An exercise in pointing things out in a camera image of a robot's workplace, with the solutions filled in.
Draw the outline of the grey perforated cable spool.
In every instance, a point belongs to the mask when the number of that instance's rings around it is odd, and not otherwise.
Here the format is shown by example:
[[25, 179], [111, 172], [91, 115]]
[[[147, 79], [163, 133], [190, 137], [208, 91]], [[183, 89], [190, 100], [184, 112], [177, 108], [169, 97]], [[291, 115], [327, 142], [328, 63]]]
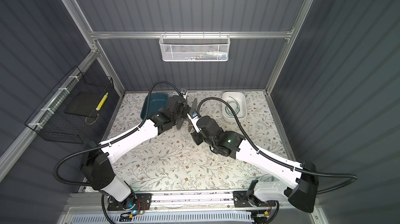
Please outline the grey perforated cable spool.
[[176, 129], [180, 130], [183, 126], [183, 121], [188, 121], [188, 113], [194, 112], [198, 107], [198, 99], [195, 98], [192, 105], [190, 106], [187, 101], [184, 101], [182, 104], [182, 111], [178, 114], [178, 121], [176, 124]]

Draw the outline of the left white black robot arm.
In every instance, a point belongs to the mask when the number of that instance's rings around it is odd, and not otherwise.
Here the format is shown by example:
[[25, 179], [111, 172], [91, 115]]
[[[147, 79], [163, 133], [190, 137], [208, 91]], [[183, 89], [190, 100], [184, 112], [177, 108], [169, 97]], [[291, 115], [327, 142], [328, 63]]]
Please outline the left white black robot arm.
[[[103, 141], [99, 145], [88, 146], [85, 150], [61, 159], [55, 165], [54, 178], [67, 185], [90, 186], [101, 192], [103, 196], [113, 197], [124, 210], [137, 210], [140, 203], [134, 190], [115, 174], [112, 165], [143, 142], [169, 131], [173, 127], [177, 129], [182, 127], [183, 121], [190, 111], [186, 100], [188, 92], [185, 88], [178, 89], [175, 85], [172, 88], [176, 91], [176, 95], [168, 98], [166, 105], [160, 107], [156, 112], [149, 113], [150, 102], [142, 107], [144, 116], [138, 126]], [[80, 169], [87, 179], [86, 182], [67, 180], [59, 174], [61, 165], [76, 156], [82, 157]]]

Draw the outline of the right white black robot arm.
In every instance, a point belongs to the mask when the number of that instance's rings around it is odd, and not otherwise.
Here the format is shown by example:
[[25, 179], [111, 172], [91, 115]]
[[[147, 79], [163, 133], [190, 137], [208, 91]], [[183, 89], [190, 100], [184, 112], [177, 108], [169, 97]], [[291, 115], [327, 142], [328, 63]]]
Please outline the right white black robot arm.
[[272, 201], [287, 200], [295, 208], [312, 213], [317, 195], [341, 189], [355, 182], [354, 174], [318, 172], [312, 162], [300, 163], [284, 159], [257, 146], [245, 132], [237, 116], [234, 117], [240, 133], [223, 130], [210, 116], [201, 116], [201, 106], [208, 97], [194, 100], [188, 119], [194, 131], [191, 136], [197, 145], [206, 143], [214, 154], [231, 157], [258, 167], [277, 178], [280, 185], [253, 180], [246, 192], [252, 206]]

